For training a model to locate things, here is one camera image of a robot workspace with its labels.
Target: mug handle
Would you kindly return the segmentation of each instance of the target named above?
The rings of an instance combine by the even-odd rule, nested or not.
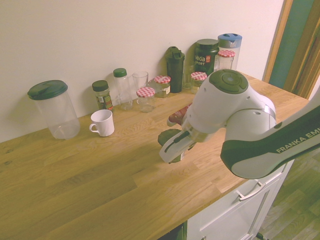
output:
[[[92,127],[93,127],[93,126],[97,127],[96,124],[92,123],[92,124],[90,124],[90,126],[89,126],[89,130],[90,130],[91,132],[93,132],[93,133],[98,133],[98,134],[99,134],[99,131],[98,131],[98,130],[92,130]]]

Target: door frame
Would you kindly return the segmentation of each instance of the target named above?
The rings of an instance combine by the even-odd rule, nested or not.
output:
[[[269,82],[293,0],[285,0],[263,76]],[[320,0],[314,0],[283,89],[308,99],[320,75]]]

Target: red checkered lid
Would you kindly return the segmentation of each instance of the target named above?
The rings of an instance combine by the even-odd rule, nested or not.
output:
[[[207,78],[207,74],[202,71],[196,71],[196,72],[191,73],[191,78],[196,81],[203,81]]]
[[[152,87],[144,86],[136,91],[136,95],[140,98],[152,97],[153,95],[155,95],[155,90]]]
[[[171,81],[171,77],[169,77],[169,76],[156,76],[154,78],[154,81],[157,84],[167,84]]]
[[[221,50],[218,52],[218,55],[223,58],[232,58],[236,55],[236,53],[231,50]]]

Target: drawer handle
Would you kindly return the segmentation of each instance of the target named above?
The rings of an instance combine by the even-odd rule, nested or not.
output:
[[[258,181],[258,183],[257,183],[258,185],[259,185],[259,187],[256,189],[256,190],[254,190],[253,192],[251,192],[250,194],[248,194],[247,196],[243,196],[242,194],[241,194],[241,192],[239,192],[238,190],[236,191],[238,194],[239,194],[239,201],[241,202],[241,201],[244,201],[244,200],[246,200],[246,199],[249,199],[249,198],[251,198],[251,197],[253,197],[254,195],[256,195],[257,193],[259,193],[264,187],[265,187],[265,183],[261,183],[261,182],[259,182]]]

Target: black shaker bottle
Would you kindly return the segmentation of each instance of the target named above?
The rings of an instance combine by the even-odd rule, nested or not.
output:
[[[171,78],[170,92],[182,91],[182,78],[184,72],[185,55],[176,46],[171,46],[165,51],[167,75]]]

